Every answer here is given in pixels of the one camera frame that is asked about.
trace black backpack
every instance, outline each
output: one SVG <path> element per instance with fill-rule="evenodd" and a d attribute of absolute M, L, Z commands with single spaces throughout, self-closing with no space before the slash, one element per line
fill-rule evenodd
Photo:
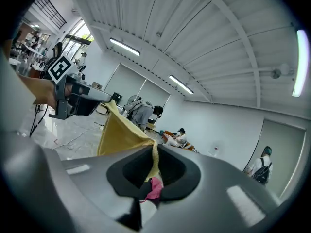
<path fill-rule="evenodd" d="M 271 167 L 272 162 L 270 163 L 269 166 L 265 166 L 263 163 L 263 159 L 262 158 L 260 159 L 261 159 L 262 167 L 258 169 L 256 173 L 252 175 L 252 178 L 261 184 L 266 184 L 268 181 L 269 172 L 270 172 L 269 168 Z"/>

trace human hand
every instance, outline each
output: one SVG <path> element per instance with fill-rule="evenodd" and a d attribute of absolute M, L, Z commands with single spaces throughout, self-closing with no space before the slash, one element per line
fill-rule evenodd
<path fill-rule="evenodd" d="M 50 80 L 33 79 L 22 75 L 19 77 L 34 94 L 34 104 L 47 104 L 53 109 L 56 108 L 55 85 Z M 71 91 L 72 85 L 66 85 L 65 96 L 69 96 Z"/>

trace ceiling light fixture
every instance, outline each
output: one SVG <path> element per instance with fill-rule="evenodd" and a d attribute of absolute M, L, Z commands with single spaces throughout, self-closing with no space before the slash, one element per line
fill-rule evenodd
<path fill-rule="evenodd" d="M 126 44 L 124 44 L 124 43 L 122 43 L 122 42 L 120 42 L 120 41 L 117 41 L 117 40 L 114 39 L 114 38 L 110 38 L 110 41 L 111 41 L 112 43 L 114 43 L 114 44 L 116 44 L 116 45 L 118 45 L 118 46 L 120 46 L 120 47 L 122 47 L 122 48 L 124 48 L 124 49 L 126 49 L 126 50 L 128 50 L 128 51 L 130 51 L 130 52 L 132 52 L 133 54 L 135 54 L 135 55 L 137 55 L 137 56 L 140 55 L 140 52 L 138 52 L 138 51 L 135 50 L 134 48 L 131 48 L 130 46 L 128 46 L 128 45 L 126 45 Z"/>
<path fill-rule="evenodd" d="M 188 91 L 190 94 L 193 94 L 193 91 L 191 91 L 185 84 L 183 84 L 180 80 L 175 78 L 173 75 L 170 75 L 170 79 L 176 82 L 178 85 L 180 85 L 182 88 L 184 88 L 186 91 Z"/>
<path fill-rule="evenodd" d="M 293 97 L 300 97 L 306 80 L 309 65 L 309 41 L 304 30 L 297 31 L 298 38 L 298 69 L 293 90 Z"/>

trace gray sweater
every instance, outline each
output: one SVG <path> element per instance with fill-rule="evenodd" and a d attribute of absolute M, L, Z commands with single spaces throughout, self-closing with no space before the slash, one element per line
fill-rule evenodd
<path fill-rule="evenodd" d="M 132 123 L 140 125 L 141 129 L 145 129 L 147 126 L 148 118 L 152 115 L 153 109 L 147 106 L 141 106 L 137 110 L 133 111 Z"/>

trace metal railing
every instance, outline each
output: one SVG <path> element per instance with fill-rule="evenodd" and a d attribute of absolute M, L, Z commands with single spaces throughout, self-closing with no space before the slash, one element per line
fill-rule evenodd
<path fill-rule="evenodd" d="M 65 19 L 59 14 L 50 0 L 35 0 L 34 4 L 60 29 Z"/>

